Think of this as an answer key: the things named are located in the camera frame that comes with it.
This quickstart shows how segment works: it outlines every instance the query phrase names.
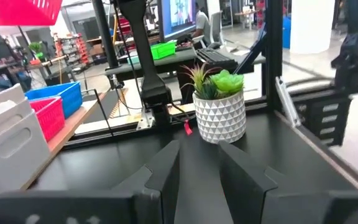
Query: white geometric planter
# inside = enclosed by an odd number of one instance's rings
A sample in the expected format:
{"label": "white geometric planter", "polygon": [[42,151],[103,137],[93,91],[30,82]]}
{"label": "white geometric planter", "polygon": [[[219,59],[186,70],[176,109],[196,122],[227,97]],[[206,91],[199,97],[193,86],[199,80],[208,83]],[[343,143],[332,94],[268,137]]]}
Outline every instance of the white geometric planter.
{"label": "white geometric planter", "polygon": [[240,139],[246,132],[246,106],[242,91],[220,100],[201,100],[193,94],[201,137],[216,144]]}

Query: pink basket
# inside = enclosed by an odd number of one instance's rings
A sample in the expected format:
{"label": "pink basket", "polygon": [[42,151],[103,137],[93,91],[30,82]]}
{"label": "pink basket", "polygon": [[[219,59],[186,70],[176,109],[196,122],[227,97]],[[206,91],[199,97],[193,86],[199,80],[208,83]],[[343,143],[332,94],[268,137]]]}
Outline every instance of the pink basket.
{"label": "pink basket", "polygon": [[44,98],[30,101],[41,125],[45,140],[53,138],[65,125],[62,99],[60,97]]}

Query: blue plastic bin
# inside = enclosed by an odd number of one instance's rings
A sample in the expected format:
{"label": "blue plastic bin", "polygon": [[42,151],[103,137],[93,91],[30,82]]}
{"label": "blue plastic bin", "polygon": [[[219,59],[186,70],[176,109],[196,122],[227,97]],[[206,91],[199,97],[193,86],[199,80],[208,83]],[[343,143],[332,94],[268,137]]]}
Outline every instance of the blue plastic bin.
{"label": "blue plastic bin", "polygon": [[63,101],[65,119],[71,116],[82,105],[81,85],[79,82],[47,86],[25,93],[29,100],[60,96]]}
{"label": "blue plastic bin", "polygon": [[283,48],[291,46],[291,17],[283,18]]}

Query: potted green plant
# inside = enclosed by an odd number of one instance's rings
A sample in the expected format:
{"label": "potted green plant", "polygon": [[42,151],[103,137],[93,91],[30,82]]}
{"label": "potted green plant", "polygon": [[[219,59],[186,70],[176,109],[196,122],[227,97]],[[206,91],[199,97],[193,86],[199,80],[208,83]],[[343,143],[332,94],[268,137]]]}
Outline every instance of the potted green plant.
{"label": "potted green plant", "polygon": [[35,56],[37,57],[37,59],[39,59],[39,60],[44,59],[44,53],[42,53],[42,45],[40,42],[33,42],[33,43],[29,44],[29,48],[30,48],[30,50],[32,50],[35,53]]}
{"label": "potted green plant", "polygon": [[194,81],[193,101],[201,137],[214,144],[240,139],[246,131],[244,77],[227,70],[208,77],[212,70],[206,71],[205,64],[186,69]]}

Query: person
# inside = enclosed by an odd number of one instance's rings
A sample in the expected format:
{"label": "person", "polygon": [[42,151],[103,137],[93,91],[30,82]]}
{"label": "person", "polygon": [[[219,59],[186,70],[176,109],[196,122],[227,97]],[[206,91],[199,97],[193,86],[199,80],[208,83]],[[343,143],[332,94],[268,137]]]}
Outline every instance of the person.
{"label": "person", "polygon": [[194,37],[199,37],[201,35],[204,35],[203,41],[205,46],[208,46],[211,44],[211,39],[209,37],[211,26],[209,25],[209,19],[206,16],[205,13],[201,12],[198,4],[196,2],[196,32],[193,34]]}

